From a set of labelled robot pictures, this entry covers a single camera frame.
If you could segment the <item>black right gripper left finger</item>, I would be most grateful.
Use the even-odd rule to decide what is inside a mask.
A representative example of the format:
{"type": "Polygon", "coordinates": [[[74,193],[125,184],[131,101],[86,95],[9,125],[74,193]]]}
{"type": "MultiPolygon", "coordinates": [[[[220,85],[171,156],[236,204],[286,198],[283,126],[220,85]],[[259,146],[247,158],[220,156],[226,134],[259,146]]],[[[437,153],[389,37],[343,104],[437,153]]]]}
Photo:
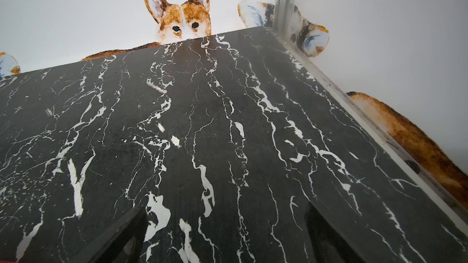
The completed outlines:
{"type": "Polygon", "coordinates": [[[83,248],[71,262],[114,263],[124,258],[127,263],[137,263],[147,225],[145,209],[137,205],[83,248]]]}

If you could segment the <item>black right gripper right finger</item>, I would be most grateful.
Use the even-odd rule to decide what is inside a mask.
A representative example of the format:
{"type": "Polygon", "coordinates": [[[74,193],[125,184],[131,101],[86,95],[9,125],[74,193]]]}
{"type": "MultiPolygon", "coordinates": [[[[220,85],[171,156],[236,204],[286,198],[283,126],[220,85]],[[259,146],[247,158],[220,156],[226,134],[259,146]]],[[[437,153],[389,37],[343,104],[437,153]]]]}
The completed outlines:
{"type": "Polygon", "coordinates": [[[317,263],[364,263],[312,203],[307,206],[305,222],[317,263]]]}

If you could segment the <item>aluminium cage frame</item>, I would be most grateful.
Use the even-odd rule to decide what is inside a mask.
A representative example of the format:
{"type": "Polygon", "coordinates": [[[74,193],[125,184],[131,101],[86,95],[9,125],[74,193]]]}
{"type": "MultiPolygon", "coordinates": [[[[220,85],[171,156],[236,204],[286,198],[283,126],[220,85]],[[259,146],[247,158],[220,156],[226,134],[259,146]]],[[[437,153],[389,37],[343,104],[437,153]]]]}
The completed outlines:
{"type": "Polygon", "coordinates": [[[309,58],[290,41],[290,27],[295,0],[275,0],[273,34],[287,51],[355,118],[370,137],[390,155],[398,166],[421,188],[465,235],[468,233],[468,211],[445,190],[411,155],[380,128],[359,106],[326,76],[309,58]]]}

